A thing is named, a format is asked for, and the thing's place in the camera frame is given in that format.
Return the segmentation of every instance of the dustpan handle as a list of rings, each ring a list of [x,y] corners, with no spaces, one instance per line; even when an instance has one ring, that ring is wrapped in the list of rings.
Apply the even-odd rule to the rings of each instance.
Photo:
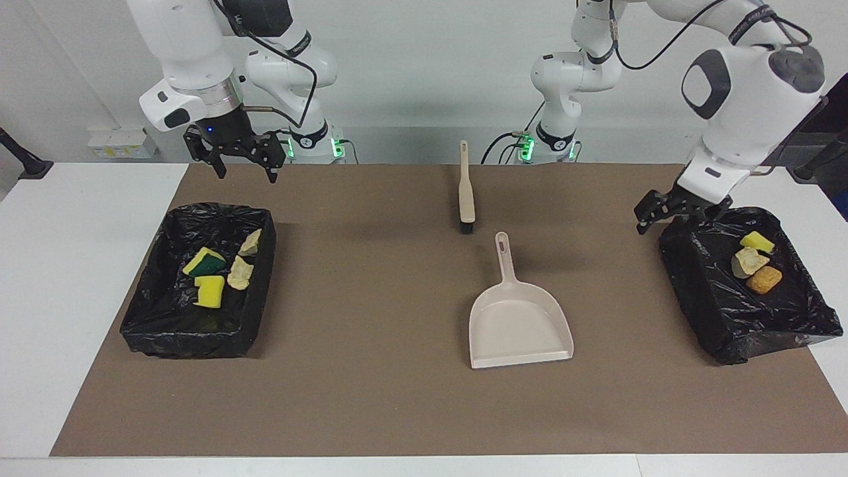
[[[516,269],[512,266],[512,252],[510,251],[510,236],[506,232],[498,232],[494,236],[494,245],[498,250],[500,261],[500,276],[503,283],[517,283]]]

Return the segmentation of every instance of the yellow green sponge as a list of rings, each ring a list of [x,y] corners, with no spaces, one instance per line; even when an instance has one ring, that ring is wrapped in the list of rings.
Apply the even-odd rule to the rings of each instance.
[[[197,277],[194,279],[194,286],[200,287],[195,305],[203,308],[220,308],[220,299],[224,294],[224,278],[221,275]]]
[[[182,268],[182,272],[192,278],[205,277],[226,268],[226,260],[218,252],[203,247],[197,255]]]
[[[762,236],[759,232],[751,232],[739,242],[743,247],[751,247],[767,254],[774,252],[774,242]]]

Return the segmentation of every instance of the brush handle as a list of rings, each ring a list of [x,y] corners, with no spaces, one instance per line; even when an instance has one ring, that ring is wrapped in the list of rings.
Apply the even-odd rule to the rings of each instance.
[[[468,177],[468,141],[460,141],[460,168],[463,177]]]
[[[460,222],[474,223],[474,188],[468,173],[468,141],[460,141]]]

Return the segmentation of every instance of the wall socket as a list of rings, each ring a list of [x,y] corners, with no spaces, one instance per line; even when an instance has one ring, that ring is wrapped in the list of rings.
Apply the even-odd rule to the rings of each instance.
[[[99,159],[152,159],[156,143],[143,129],[92,131],[88,148]]]

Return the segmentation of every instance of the brush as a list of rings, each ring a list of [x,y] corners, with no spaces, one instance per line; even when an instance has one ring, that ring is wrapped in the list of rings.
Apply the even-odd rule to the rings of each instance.
[[[460,142],[460,230],[465,235],[474,233],[477,214],[474,211],[474,189],[468,175],[468,142]]]

